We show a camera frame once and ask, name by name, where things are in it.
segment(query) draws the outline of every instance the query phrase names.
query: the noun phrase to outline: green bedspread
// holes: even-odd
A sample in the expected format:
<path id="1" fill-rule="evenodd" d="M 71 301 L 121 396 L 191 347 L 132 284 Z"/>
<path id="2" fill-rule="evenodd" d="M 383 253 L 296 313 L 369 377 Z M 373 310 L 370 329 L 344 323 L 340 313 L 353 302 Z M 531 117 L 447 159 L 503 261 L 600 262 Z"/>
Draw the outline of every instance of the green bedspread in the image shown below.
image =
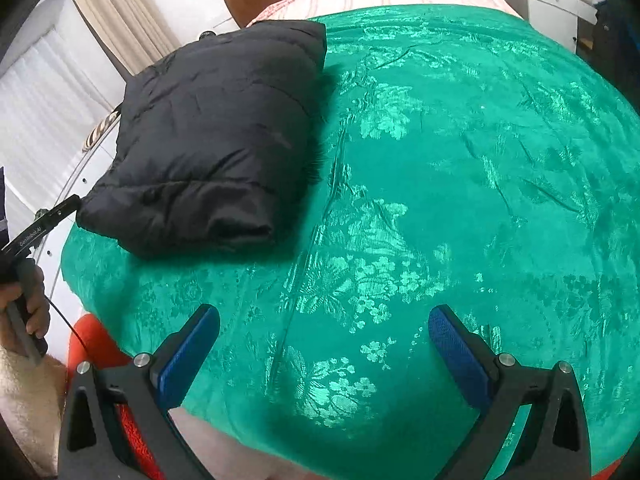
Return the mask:
<path id="1" fill-rule="evenodd" d="M 640 430 L 638 116 L 500 11 L 318 20 L 337 83 L 295 250 L 149 263 L 74 227 L 64 279 L 130 354 L 218 307 L 185 407 L 335 480 L 431 479 L 471 427 L 424 328 L 439 303 L 524 365 L 569 361 L 594 470 L 620 457 Z"/>

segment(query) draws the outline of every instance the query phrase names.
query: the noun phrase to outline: black cable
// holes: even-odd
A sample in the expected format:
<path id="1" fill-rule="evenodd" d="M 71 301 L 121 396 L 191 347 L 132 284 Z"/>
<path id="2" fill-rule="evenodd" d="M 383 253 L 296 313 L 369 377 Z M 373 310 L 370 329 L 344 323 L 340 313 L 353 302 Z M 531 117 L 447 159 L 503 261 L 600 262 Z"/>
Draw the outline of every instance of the black cable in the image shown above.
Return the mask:
<path id="1" fill-rule="evenodd" d="M 49 299 L 48 296 L 45 295 L 45 298 L 47 299 L 47 301 L 49 302 L 49 304 L 56 310 L 56 312 L 60 315 L 60 317 L 64 320 L 64 322 L 66 323 L 66 325 L 71 329 L 71 332 L 74 333 L 74 335 L 78 338 L 78 341 L 80 342 L 80 344 L 82 345 L 82 348 L 84 348 L 84 351 L 86 352 L 87 357 L 90 359 L 91 358 L 91 352 L 89 352 L 89 349 L 86 347 L 86 345 L 84 344 L 84 341 L 82 341 L 82 338 L 80 337 L 80 335 L 78 334 L 78 332 L 76 332 L 76 329 L 74 329 L 71 326 L 71 323 L 69 323 L 66 320 L 66 317 L 64 316 L 64 314 L 62 314 L 62 312 L 60 312 L 60 309 L 58 307 L 56 307 L 56 305 L 53 303 L 53 301 L 51 301 Z"/>

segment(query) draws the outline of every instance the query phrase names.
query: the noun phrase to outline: finger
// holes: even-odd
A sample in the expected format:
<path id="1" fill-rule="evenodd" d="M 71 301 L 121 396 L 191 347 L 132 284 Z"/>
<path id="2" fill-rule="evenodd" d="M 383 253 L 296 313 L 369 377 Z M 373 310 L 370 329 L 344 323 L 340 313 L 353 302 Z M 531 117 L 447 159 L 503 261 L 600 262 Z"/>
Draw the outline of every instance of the finger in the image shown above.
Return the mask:
<path id="1" fill-rule="evenodd" d="M 31 297 L 27 300 L 27 312 L 33 314 L 36 310 L 44 308 L 49 309 L 49 302 L 44 297 L 44 291 L 38 287 L 33 291 Z"/>
<path id="2" fill-rule="evenodd" d="M 35 268 L 36 282 L 44 284 L 44 272 L 38 266 Z"/>
<path id="3" fill-rule="evenodd" d="M 33 316 L 31 316 L 27 322 L 27 333 L 35 334 L 42 339 L 49 331 L 49 323 L 51 322 L 51 316 L 46 309 L 38 309 Z"/>
<path id="4" fill-rule="evenodd" d="M 15 301 L 22 295 L 20 283 L 11 283 L 0 286 L 0 310 L 4 310 L 7 303 Z"/>

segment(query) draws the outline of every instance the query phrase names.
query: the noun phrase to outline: blue gripper pad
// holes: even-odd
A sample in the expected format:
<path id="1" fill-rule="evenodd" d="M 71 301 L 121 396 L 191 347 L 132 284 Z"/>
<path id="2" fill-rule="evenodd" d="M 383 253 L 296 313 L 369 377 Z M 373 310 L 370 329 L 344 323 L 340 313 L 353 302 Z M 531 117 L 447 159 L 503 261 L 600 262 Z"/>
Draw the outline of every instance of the blue gripper pad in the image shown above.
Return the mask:
<path id="1" fill-rule="evenodd" d="M 215 307 L 208 307 L 158 377 L 156 402 L 161 410 L 170 410 L 182 404 L 191 383 L 218 338 L 220 314 Z"/>
<path id="2" fill-rule="evenodd" d="M 484 413 L 491 405 L 490 378 L 440 307 L 429 314 L 429 337 L 466 402 Z M 466 330 L 460 322 L 461 330 Z"/>

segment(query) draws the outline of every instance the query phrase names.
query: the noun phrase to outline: human hand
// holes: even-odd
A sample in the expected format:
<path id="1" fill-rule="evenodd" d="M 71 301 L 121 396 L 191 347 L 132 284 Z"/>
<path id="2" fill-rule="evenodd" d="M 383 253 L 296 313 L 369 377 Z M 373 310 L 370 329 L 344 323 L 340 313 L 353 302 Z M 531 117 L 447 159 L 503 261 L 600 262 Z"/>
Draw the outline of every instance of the human hand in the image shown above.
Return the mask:
<path id="1" fill-rule="evenodd" d="M 51 316 L 49 302 L 44 296 L 44 274 L 40 267 L 35 267 L 34 272 L 35 286 L 31 296 L 27 298 L 27 311 L 31 314 L 27 322 L 27 332 L 43 338 L 49 330 Z M 20 298 L 21 294 L 20 283 L 0 285 L 0 346 L 11 352 L 26 355 L 6 313 L 9 303 Z"/>

